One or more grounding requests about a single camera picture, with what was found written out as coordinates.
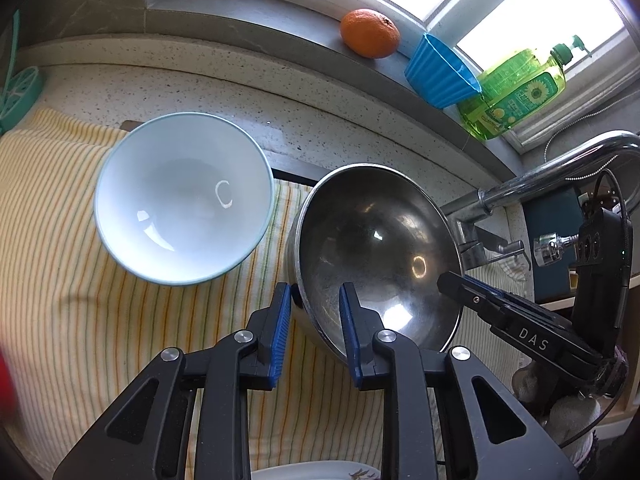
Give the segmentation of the right gloved hand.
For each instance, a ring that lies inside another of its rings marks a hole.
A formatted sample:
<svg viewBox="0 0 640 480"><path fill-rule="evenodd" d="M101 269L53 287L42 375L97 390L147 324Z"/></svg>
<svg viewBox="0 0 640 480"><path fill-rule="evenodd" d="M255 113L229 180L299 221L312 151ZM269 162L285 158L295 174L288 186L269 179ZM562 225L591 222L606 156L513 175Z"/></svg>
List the right gloved hand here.
<svg viewBox="0 0 640 480"><path fill-rule="evenodd" d="M561 393L556 398L554 388L559 384L552 372L534 361L521 367L512 377L514 396L544 426L557 445L570 440L602 413L599 401L591 396Z"/></svg>

